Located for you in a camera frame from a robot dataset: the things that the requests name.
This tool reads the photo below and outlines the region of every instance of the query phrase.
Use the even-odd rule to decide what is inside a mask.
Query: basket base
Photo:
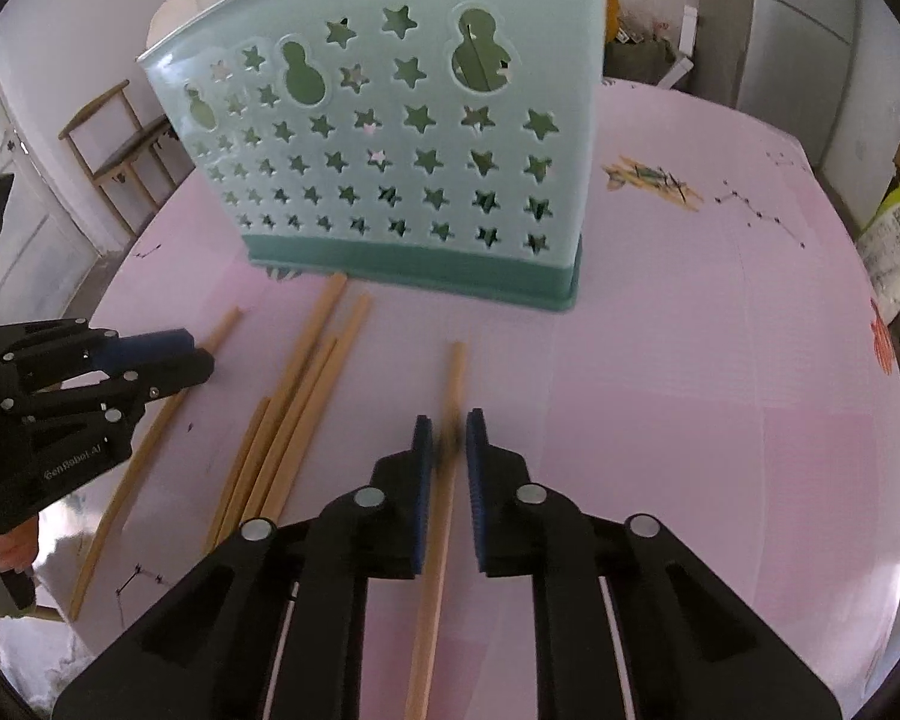
[[[245,235],[254,265],[295,271],[343,271],[372,281],[472,295],[548,311],[566,311],[577,300],[583,240],[571,268],[557,269],[499,257],[422,247],[381,247],[367,242]]]

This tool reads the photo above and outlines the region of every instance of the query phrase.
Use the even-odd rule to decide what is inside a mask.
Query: basket
[[[564,309],[604,0],[224,0],[139,62],[256,264]]]

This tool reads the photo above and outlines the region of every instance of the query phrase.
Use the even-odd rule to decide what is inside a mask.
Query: wooden chair
[[[106,203],[113,215],[120,220],[120,224],[128,233],[136,235],[136,232],[122,216],[117,209],[117,206],[114,205],[110,196],[106,194],[106,189],[103,188],[103,185],[111,179],[124,183],[125,180],[129,178],[130,183],[140,191],[140,194],[149,201],[149,204],[154,206],[154,210],[159,210],[160,206],[157,204],[154,196],[149,189],[146,189],[144,182],[140,180],[140,175],[138,175],[133,167],[133,163],[140,158],[144,151],[149,151],[149,153],[151,153],[160,172],[162,172],[170,182],[171,192],[173,192],[179,184],[173,180],[173,175],[170,175],[170,171],[167,170],[167,166],[164,164],[155,148],[156,142],[173,128],[170,125],[170,120],[166,116],[161,116],[144,127],[130,105],[127,94],[124,91],[129,85],[130,81],[124,79],[98,98],[90,100],[90,103],[87,103],[83,108],[80,108],[79,111],[77,111],[77,114],[67,122],[66,127],[60,130],[59,138],[61,141],[67,142],[67,146],[70,147],[70,151],[72,151],[74,157],[77,158],[77,163],[82,168],[84,175],[86,175],[90,180],[90,183],[93,184],[94,188],[101,196],[101,199]],[[125,110],[127,110],[127,116],[130,116],[130,120],[133,122],[135,132],[122,144],[122,146],[120,146],[120,148],[117,148],[117,151],[114,151],[111,156],[103,161],[103,165],[97,167],[96,170],[91,170],[82,153],[80,153],[80,150],[77,148],[77,144],[74,142],[73,132],[74,129],[77,129],[82,124],[86,124],[90,121],[90,119],[100,112],[101,108],[103,108],[104,105],[107,105],[113,98],[120,98],[120,102],[124,105]]]

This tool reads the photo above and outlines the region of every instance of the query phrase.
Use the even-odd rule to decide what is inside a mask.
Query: table surface
[[[626,82],[602,86],[596,104],[577,306],[546,314],[354,283],[338,313],[360,290],[375,305],[281,524],[313,517],[407,448],[415,415],[439,416],[447,344],[467,341],[466,407],[485,410],[492,442],[588,514],[661,518],[850,716],[900,593],[900,379],[877,353],[869,281],[789,136]],[[661,175],[627,175],[634,161]],[[108,539],[74,624],[92,651],[199,559],[242,431],[322,283],[248,265],[196,174],[127,257],[94,326],[199,338],[233,304],[247,315]],[[43,514],[38,574],[64,605],[124,467]],[[430,717],[529,720],[530,582],[477,572],[463,474]],[[402,710],[418,591],[371,584],[368,720]]]

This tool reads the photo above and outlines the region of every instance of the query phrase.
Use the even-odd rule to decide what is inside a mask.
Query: yellow drawing on tablecloth
[[[607,191],[617,191],[629,184],[637,189],[652,191],[654,194],[685,208],[687,211],[698,211],[703,205],[703,198],[690,189],[683,181],[674,178],[671,172],[663,167],[647,165],[621,156],[614,165],[604,165],[607,174]]]

